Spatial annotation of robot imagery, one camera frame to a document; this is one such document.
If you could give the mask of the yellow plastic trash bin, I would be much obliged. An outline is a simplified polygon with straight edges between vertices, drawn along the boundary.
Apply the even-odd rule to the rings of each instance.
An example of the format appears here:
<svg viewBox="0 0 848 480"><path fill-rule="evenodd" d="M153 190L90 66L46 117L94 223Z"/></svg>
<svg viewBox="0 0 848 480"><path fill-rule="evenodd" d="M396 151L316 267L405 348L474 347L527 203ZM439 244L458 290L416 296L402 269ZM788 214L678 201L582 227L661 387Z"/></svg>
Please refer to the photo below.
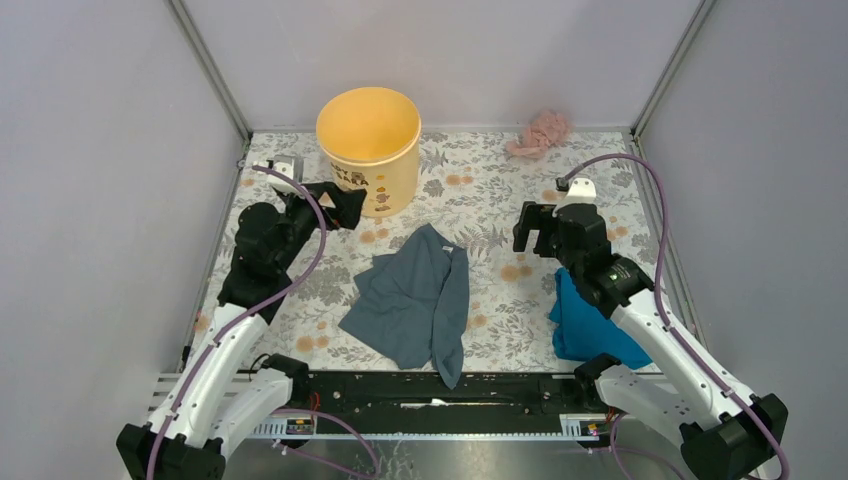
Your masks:
<svg viewBox="0 0 848 480"><path fill-rule="evenodd" d="M316 138L343 190L366 192L362 214L399 213L415 196L422 122L416 105L385 87L361 87L331 99L316 120Z"/></svg>

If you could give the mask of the pink plastic trash bag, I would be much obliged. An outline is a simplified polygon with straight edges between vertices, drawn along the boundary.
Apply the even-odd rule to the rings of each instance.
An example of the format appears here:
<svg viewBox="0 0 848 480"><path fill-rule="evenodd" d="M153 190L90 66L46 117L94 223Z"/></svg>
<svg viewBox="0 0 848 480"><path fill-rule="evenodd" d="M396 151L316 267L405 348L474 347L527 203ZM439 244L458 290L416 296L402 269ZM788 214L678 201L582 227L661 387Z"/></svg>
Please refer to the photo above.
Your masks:
<svg viewBox="0 0 848 480"><path fill-rule="evenodd" d="M555 147L565 144L572 128L565 115L543 110L522 130L516 140L506 144L506 152L512 157L541 159Z"/></svg>

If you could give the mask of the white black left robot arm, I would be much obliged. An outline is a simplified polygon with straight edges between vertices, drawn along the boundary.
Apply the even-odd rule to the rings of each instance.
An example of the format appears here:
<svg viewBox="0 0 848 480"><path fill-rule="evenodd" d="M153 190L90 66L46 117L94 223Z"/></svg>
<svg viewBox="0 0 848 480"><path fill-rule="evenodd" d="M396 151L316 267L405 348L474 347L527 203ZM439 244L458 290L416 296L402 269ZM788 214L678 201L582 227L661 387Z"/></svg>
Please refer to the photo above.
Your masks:
<svg viewBox="0 0 848 480"><path fill-rule="evenodd" d="M116 446L133 479L220 479L229 457L279 407L309 401L308 366L272 355L229 406L224 394L243 359L297 286L287 270L311 238L326 245L330 231L353 230L366 192L332 182L299 186L238 217L230 271L196 352L162 404L142 426L127 424Z"/></svg>

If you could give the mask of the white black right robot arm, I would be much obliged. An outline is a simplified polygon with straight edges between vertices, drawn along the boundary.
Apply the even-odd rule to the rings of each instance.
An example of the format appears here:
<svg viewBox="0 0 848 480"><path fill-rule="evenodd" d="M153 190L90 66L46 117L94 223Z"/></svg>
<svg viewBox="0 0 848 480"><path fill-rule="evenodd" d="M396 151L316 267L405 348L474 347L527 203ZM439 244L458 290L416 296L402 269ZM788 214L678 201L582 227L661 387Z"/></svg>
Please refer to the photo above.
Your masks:
<svg viewBox="0 0 848 480"><path fill-rule="evenodd" d="M534 253L557 259L581 298L633 339L674 388L642 384L604 353L575 372L579 407L597 412L608 405L634 416L678 446L698 479L750 478L772 458L789 478L781 447L786 405L774 394L755 394L692 337L640 266L613 252L595 205L528 201L513 228L515 251L525 250L533 231Z"/></svg>

